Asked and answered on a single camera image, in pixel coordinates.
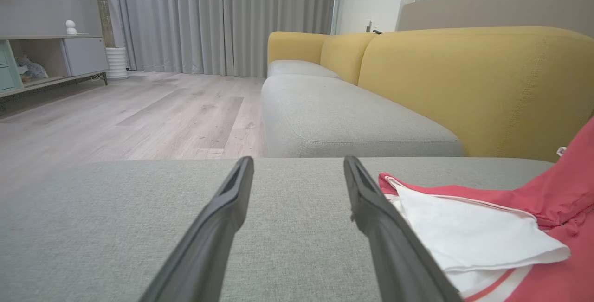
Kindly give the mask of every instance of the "red stripe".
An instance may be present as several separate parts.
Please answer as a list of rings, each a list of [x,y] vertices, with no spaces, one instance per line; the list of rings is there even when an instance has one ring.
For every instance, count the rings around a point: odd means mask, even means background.
[[[466,299],[466,302],[474,302],[484,296],[487,296],[489,293],[491,293],[492,291],[494,291],[497,287],[499,287],[499,285],[501,285],[503,283],[503,281],[505,281],[516,269],[510,269],[505,271],[505,273],[503,273],[503,275],[501,277],[499,277],[499,279],[497,279],[497,281],[495,281],[494,283],[492,283],[492,285],[490,285],[489,287],[483,289],[482,291],[480,291],[479,293],[474,294],[473,296],[469,296]]]

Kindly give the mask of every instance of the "sheer curtain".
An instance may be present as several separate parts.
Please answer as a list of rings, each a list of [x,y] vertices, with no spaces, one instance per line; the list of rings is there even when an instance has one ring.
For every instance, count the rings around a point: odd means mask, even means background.
[[[120,0],[131,65],[265,77],[273,31],[329,33],[333,0]]]

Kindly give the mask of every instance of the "black object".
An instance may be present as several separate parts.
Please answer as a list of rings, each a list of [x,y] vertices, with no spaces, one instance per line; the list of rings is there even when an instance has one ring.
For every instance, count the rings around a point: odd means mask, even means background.
[[[233,236],[248,210],[253,174],[251,157],[241,158],[235,164],[140,302],[219,300]]]
[[[373,182],[361,162],[344,158],[353,215],[369,238],[375,275],[385,302],[462,302],[408,223]]]

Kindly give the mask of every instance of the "yellow fabric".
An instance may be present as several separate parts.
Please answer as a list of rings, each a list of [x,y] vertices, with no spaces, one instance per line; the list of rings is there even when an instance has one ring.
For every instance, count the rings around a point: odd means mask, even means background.
[[[359,86],[447,127],[466,156],[556,161],[594,110],[594,39],[549,27],[437,29],[369,43]]]
[[[361,61],[375,33],[333,35],[322,47],[320,65],[336,72],[342,80],[357,85]]]
[[[268,38],[268,64],[278,59],[298,59],[320,64],[324,41],[329,35],[273,32]]]

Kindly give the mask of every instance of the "ribbed white planter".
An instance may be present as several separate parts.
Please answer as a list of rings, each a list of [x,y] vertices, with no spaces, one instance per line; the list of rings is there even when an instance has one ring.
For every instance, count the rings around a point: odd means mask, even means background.
[[[106,72],[108,80],[128,78],[126,70],[126,48],[106,48],[110,69]]]

